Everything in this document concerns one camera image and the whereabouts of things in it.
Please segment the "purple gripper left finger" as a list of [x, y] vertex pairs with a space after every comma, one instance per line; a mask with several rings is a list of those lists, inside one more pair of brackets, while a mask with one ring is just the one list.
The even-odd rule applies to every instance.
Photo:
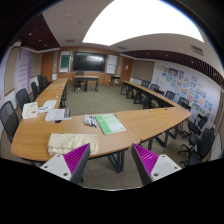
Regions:
[[41, 166], [41, 169], [72, 183], [79, 184], [89, 156], [90, 144], [85, 144], [65, 155], [54, 155]]

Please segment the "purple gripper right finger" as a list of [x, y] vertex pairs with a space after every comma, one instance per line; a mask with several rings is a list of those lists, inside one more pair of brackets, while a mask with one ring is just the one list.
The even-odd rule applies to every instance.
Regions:
[[181, 167], [166, 154], [156, 155], [136, 144], [132, 145], [131, 152], [143, 185], [181, 170]]

